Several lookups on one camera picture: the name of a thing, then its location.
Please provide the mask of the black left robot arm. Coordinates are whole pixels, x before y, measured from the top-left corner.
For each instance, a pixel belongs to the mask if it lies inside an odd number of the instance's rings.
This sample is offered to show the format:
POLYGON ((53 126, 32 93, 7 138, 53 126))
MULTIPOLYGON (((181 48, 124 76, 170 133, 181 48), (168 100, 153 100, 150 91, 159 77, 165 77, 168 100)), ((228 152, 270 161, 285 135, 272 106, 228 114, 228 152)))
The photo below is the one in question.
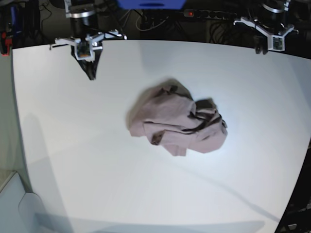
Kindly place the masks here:
POLYGON ((248 16, 233 21, 234 25, 243 24, 256 31, 256 54, 284 52, 286 37, 292 33, 299 34, 299 30, 288 22, 290 3, 289 0, 261 0, 253 14, 248 8, 248 16))

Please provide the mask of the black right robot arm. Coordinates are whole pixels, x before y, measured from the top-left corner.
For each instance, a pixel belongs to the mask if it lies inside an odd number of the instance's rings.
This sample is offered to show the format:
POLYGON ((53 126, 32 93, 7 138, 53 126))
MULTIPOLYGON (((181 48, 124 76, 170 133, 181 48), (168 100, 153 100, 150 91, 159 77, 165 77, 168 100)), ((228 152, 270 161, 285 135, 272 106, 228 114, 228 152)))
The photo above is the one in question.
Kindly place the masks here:
POLYGON ((126 40, 122 29, 102 31, 98 25, 98 6, 94 0, 65 0, 66 18, 70 19, 71 37, 56 38, 50 49, 70 46, 71 56, 90 80, 96 72, 106 40, 126 40))

